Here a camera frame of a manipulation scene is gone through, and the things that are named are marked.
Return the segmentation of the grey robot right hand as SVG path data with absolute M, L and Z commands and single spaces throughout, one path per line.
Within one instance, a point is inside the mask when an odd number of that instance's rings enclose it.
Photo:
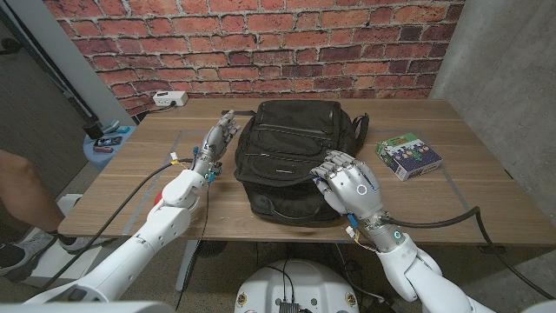
M 353 213 L 364 220 L 384 207 L 374 173 L 346 152 L 329 150 L 310 175 L 325 201 L 340 214 Z

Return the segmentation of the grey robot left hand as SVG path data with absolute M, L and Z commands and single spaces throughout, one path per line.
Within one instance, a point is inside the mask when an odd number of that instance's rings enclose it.
M 226 153 L 229 142 L 240 128 L 235 123 L 235 112 L 226 112 L 203 138 L 191 169 L 201 175 L 209 173 Z

